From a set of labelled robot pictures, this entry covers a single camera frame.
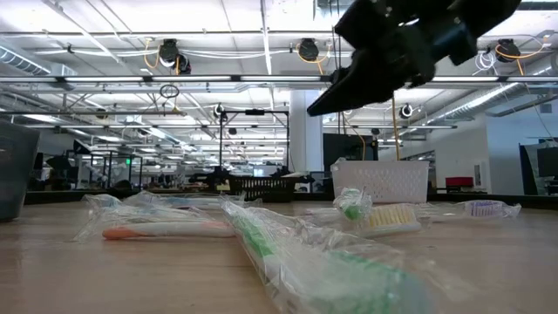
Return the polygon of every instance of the cable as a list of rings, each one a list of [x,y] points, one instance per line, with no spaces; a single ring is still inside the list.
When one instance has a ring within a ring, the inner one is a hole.
[[[365,159],[366,156],[366,141],[364,140],[364,138],[357,132],[357,130],[352,127],[352,125],[349,123],[349,121],[347,121],[347,119],[345,118],[345,114],[341,113],[343,116],[343,123],[347,123],[347,125],[350,127],[350,129],[352,129],[352,131],[360,138],[360,140],[363,142],[363,160]]]
[[[533,53],[529,53],[527,56],[519,56],[519,57],[517,57],[517,56],[510,56],[510,55],[507,55],[507,54],[505,54],[505,53],[499,51],[498,48],[500,48],[500,45],[497,45],[495,50],[496,50],[496,53],[498,53],[499,55],[504,56],[504,57],[506,57],[506,58],[521,59],[521,58],[531,58],[532,56],[538,55],[538,54],[544,49],[544,47],[545,47],[545,46],[544,46],[544,44],[543,44],[543,45],[541,46],[541,48],[540,48],[538,51],[533,52]]]
[[[395,97],[391,98],[391,114],[393,116],[393,134],[395,135],[395,154],[399,161],[399,133],[397,121],[395,120]]]
[[[323,56],[323,58],[321,58],[321,59],[319,59],[319,60],[316,60],[316,61],[304,60],[304,58],[300,55],[299,48],[300,48],[300,44],[297,44],[297,45],[296,45],[296,55],[297,55],[302,61],[304,61],[304,62],[306,62],[306,63],[317,64],[317,68],[318,68],[318,70],[320,71],[320,74],[323,75],[322,65],[320,65],[320,64],[321,64],[326,58],[329,58],[329,57],[330,57],[330,46],[328,45],[328,50],[327,50],[327,52],[325,53],[325,56]]]
[[[151,39],[146,40],[146,51],[147,48],[149,48],[149,42],[151,41]],[[146,62],[146,65],[149,66],[150,68],[154,69],[157,67],[157,65],[159,65],[159,50],[160,50],[160,45],[159,47],[157,47],[157,60],[155,61],[155,65],[150,65],[149,62],[147,61],[147,55],[143,56],[143,60]]]

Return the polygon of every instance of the white column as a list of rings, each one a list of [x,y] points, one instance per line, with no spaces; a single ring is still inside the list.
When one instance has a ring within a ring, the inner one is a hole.
[[[319,91],[290,92],[290,171],[323,171],[322,117],[310,117],[306,109]]]

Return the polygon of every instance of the yellow cable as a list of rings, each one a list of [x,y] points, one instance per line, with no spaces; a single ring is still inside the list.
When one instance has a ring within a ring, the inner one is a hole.
[[[519,60],[519,59],[516,59],[515,61],[517,61],[517,66],[520,68],[521,76],[524,76],[525,73],[523,72],[523,68],[521,68],[521,62],[520,62],[520,60]]]
[[[366,156],[366,141],[364,140],[364,138],[357,132],[357,130],[355,130],[354,127],[352,127],[352,125],[349,123],[349,121],[345,118],[345,113],[343,113],[343,121],[345,121],[345,123],[347,125],[349,125],[349,127],[352,129],[352,131],[358,135],[358,137],[360,138],[360,140],[363,142],[363,160],[365,159]]]
[[[393,133],[395,134],[395,154],[399,160],[399,132],[397,121],[395,120],[395,97],[391,98],[391,115],[393,116]]]
[[[504,56],[504,57],[506,57],[506,58],[513,58],[513,59],[531,58],[532,56],[539,54],[539,53],[544,49],[544,45],[542,45],[541,48],[540,48],[537,52],[533,52],[533,53],[531,53],[531,54],[528,54],[527,56],[519,56],[519,57],[517,57],[517,56],[510,56],[510,55],[507,55],[507,54],[505,54],[505,53],[503,53],[503,52],[500,52],[500,51],[498,50],[499,47],[500,47],[500,45],[497,45],[497,46],[496,46],[496,53],[498,53],[499,55]]]
[[[306,62],[306,63],[315,63],[315,64],[317,64],[317,69],[320,71],[320,75],[323,75],[323,69],[322,69],[321,63],[322,63],[326,58],[329,57],[329,55],[330,55],[330,46],[328,45],[328,51],[325,53],[325,56],[323,56],[323,58],[321,58],[321,59],[319,59],[319,60],[316,60],[316,61],[304,60],[304,58],[301,57],[301,55],[300,55],[300,51],[298,50],[299,48],[300,48],[300,44],[297,44],[297,45],[296,45],[296,55],[297,55],[302,61],[304,61],[304,62]]]
[[[151,39],[148,39],[146,41],[146,51],[149,48],[149,42],[151,41]],[[160,49],[160,45],[157,47],[157,60],[155,61],[155,65],[150,65],[149,62],[147,61],[147,55],[143,56],[143,60],[146,62],[146,65],[149,66],[150,68],[154,69],[157,67],[157,65],[159,65],[159,49]]]

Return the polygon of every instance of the computer screen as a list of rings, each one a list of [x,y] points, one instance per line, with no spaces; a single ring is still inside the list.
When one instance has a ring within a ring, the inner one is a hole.
[[[558,175],[558,147],[541,148],[537,150],[539,176],[549,177]]]

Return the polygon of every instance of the table surface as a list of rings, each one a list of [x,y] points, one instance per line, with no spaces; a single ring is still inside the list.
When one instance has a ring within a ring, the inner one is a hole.
[[[284,214],[328,203],[266,206]],[[0,224],[2,313],[273,313],[238,240],[71,239],[81,203],[26,206]],[[433,260],[471,295],[434,302],[440,313],[555,313],[558,212],[524,209],[505,223],[438,223],[378,239]]]

